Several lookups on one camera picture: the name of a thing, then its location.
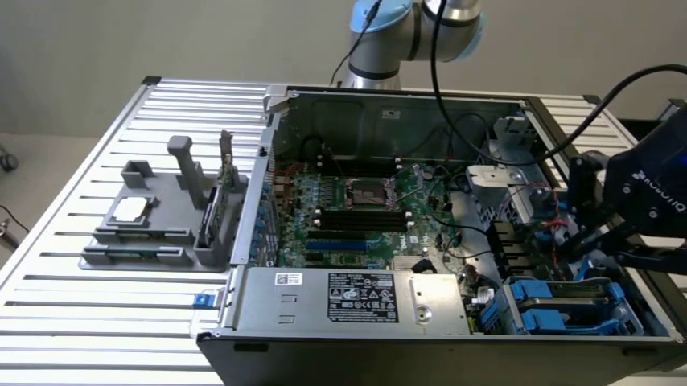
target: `blue latch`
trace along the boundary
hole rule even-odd
[[[215,308],[215,295],[196,294],[193,297],[193,308],[196,310],[212,310]]]

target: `blue plastic tab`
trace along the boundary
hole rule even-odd
[[[578,269],[578,274],[575,275],[575,278],[572,279],[572,281],[584,280],[584,275],[586,275],[588,269],[590,269],[590,257],[584,256],[584,258],[582,259],[580,269]]]
[[[452,61],[463,60],[472,55],[472,52],[475,51],[476,46],[479,46],[482,41],[482,32],[484,31],[486,24],[487,18],[484,17],[484,14],[480,14],[479,26],[476,26],[476,32],[472,36],[472,40],[468,43],[468,47],[464,48],[463,52],[460,52],[460,54],[455,57]]]
[[[548,284],[542,280],[519,280],[511,284],[511,292],[516,301],[524,298],[552,298]]]
[[[353,4],[353,13],[351,15],[351,31],[359,34],[365,28],[365,18],[376,0],[357,0]],[[398,23],[411,10],[412,0],[383,0],[379,6],[375,20],[367,28],[367,32],[375,32]]]
[[[515,284],[522,284],[524,289],[524,295],[528,298],[552,298],[548,284],[542,280],[520,280]]]
[[[524,299],[523,287],[518,283],[511,284],[511,294],[514,294],[514,299],[516,302]]]
[[[619,304],[624,299],[624,291],[623,291],[623,288],[620,288],[620,284],[611,283],[608,285],[608,292],[611,293],[611,296],[612,296],[612,303]]]
[[[212,310],[215,308],[215,295],[196,294],[193,297],[193,308],[196,310]]]
[[[522,314],[524,329],[542,335],[610,335],[619,328],[618,319],[596,326],[566,326],[556,310],[530,310]]]
[[[490,308],[487,310],[487,312],[482,313],[482,318],[480,318],[480,321],[482,321],[482,325],[487,325],[490,323],[490,319],[492,318],[492,316],[495,315],[498,311],[498,305],[496,303],[494,302],[491,305],[490,305]]]

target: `black cable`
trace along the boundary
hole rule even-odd
[[[448,254],[451,257],[454,257],[454,258],[456,258],[456,259],[463,259],[463,260],[464,260],[464,259],[471,259],[472,257],[478,257],[478,256],[482,256],[482,255],[487,255],[488,253],[492,253],[492,251],[483,251],[483,252],[475,253],[474,255],[470,255],[470,256],[456,256],[456,255],[454,255],[454,254],[451,253],[451,251],[448,250],[448,248],[447,248],[447,251],[446,251],[446,252],[447,252],[447,254]]]
[[[428,143],[431,137],[434,137],[434,134],[436,134],[439,130],[440,128],[435,127],[427,134],[426,139],[423,139],[422,142],[418,145],[415,145],[415,147],[411,150],[402,153],[400,157],[410,157],[414,154],[414,152],[416,152]]]
[[[17,218],[13,216],[8,207],[5,207],[4,205],[0,205],[0,208],[8,213],[9,217],[12,218],[12,221],[25,230],[25,232],[27,233],[31,232],[29,229],[25,227],[25,225],[23,225],[21,222],[17,220]]]
[[[431,86],[434,89],[434,95],[438,99],[438,105],[439,110],[442,111],[443,118],[451,128],[455,130],[454,123],[451,122],[451,118],[448,116],[448,112],[446,109],[446,106],[443,104],[443,98],[442,98],[442,90],[439,88],[439,79],[438,79],[438,40],[439,40],[439,27],[442,26],[442,15],[446,10],[447,6],[447,0],[442,0],[442,4],[439,6],[438,11],[438,19],[434,24],[434,32],[431,34],[431,56],[430,56],[430,69],[431,69]],[[627,78],[624,78],[620,83],[611,89],[611,92],[603,97],[602,101],[591,110],[590,115],[587,118],[582,121],[580,126],[575,131],[570,134],[568,138],[563,140],[550,151],[547,151],[544,154],[542,154],[538,157],[534,157],[530,161],[524,162],[514,162],[514,161],[506,161],[500,158],[494,157],[491,154],[486,153],[479,147],[476,147],[464,137],[464,135],[455,130],[454,132],[459,136],[459,138],[468,144],[470,148],[484,158],[488,160],[498,162],[503,165],[508,166],[528,166],[535,165],[539,162],[546,161],[550,159],[554,155],[560,153],[566,147],[570,146],[570,144],[574,142],[575,139],[582,135],[584,130],[587,130],[587,127],[590,127],[590,124],[594,122],[594,120],[602,115],[602,112],[606,107],[611,104],[612,100],[620,94],[620,92],[624,90],[627,86],[630,86],[638,79],[643,78],[647,75],[651,75],[656,72],[679,72],[682,74],[687,75],[687,66],[683,66],[682,64],[662,64],[659,66],[644,68],[643,70],[635,72],[632,75],[630,75]]]
[[[300,140],[300,147],[299,147],[299,157],[296,158],[299,160],[299,162],[303,162],[304,159],[303,159],[303,150],[305,149],[305,144],[312,141],[313,139],[316,139],[319,142],[320,142],[320,146],[324,144],[324,138],[321,137],[320,134],[309,134],[309,135],[305,135],[303,137],[303,139]]]
[[[360,32],[360,35],[357,35],[357,39],[355,40],[355,43],[351,46],[351,50],[348,51],[348,54],[345,54],[341,61],[339,62],[339,66],[336,66],[336,70],[333,70],[332,79],[329,79],[329,86],[333,84],[333,79],[336,78],[336,74],[337,74],[339,70],[341,69],[341,66],[345,63],[345,60],[351,57],[351,55],[353,55],[353,52],[357,49],[357,46],[360,45],[360,41],[363,40],[363,36],[367,33],[367,29],[369,28],[369,25],[375,21],[376,12],[379,12],[380,5],[381,5],[381,0],[376,0],[375,4],[372,4],[369,12],[367,13],[367,16],[365,16],[365,26],[363,27],[363,31]]]
[[[456,133],[456,135],[458,135],[456,125],[459,124],[460,121],[463,121],[468,117],[475,117],[475,118],[478,118],[480,120],[482,127],[484,127],[484,133],[486,133],[484,141],[490,140],[490,124],[487,123],[487,119],[484,119],[484,117],[480,114],[478,114],[478,113],[466,113],[466,114],[463,114],[459,117],[459,119],[455,120],[454,124],[450,125],[448,128],[447,128],[447,135],[448,135],[447,157],[452,157],[454,156],[454,133]]]
[[[451,223],[447,223],[446,221],[443,221],[442,219],[438,218],[438,216],[434,214],[434,210],[431,209],[431,204],[430,204],[430,200],[431,200],[431,195],[434,194],[434,191],[438,189],[438,186],[439,184],[443,183],[443,180],[439,179],[438,183],[434,184],[434,187],[431,187],[430,189],[430,194],[427,195],[427,209],[428,209],[428,212],[430,212],[430,216],[432,217],[432,219],[440,224],[443,225],[444,227],[451,227],[451,228],[462,228],[462,229],[472,229],[474,231],[482,233],[484,236],[487,235],[487,232],[484,232],[482,229],[479,229],[478,227],[472,227],[470,225],[458,225],[458,224],[451,224]]]

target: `capacitor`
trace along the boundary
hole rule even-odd
[[[436,169],[434,168],[434,166],[427,166],[424,168],[424,170],[422,171],[422,178],[426,181],[432,181],[434,180],[435,171],[436,171]]]
[[[462,232],[458,232],[454,236],[454,238],[451,239],[451,246],[454,248],[458,248],[460,246],[460,244],[463,243],[463,233]]]
[[[430,207],[435,211],[439,207],[439,199],[436,197],[430,197]]]

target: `robotic arm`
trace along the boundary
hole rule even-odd
[[[438,16],[442,0],[357,0],[351,18],[352,44],[345,88],[400,88],[400,63],[428,60],[431,29],[442,18],[438,58],[448,62],[470,55],[480,41],[484,17],[479,0],[448,0]]]
[[[606,170],[603,191],[596,175]],[[594,249],[619,265],[687,274],[687,248],[651,248],[634,243],[642,234],[687,237],[687,109],[680,109],[639,142],[611,158],[591,151],[570,167],[568,205],[582,232],[560,248],[568,261]],[[600,226],[612,223],[608,232]]]

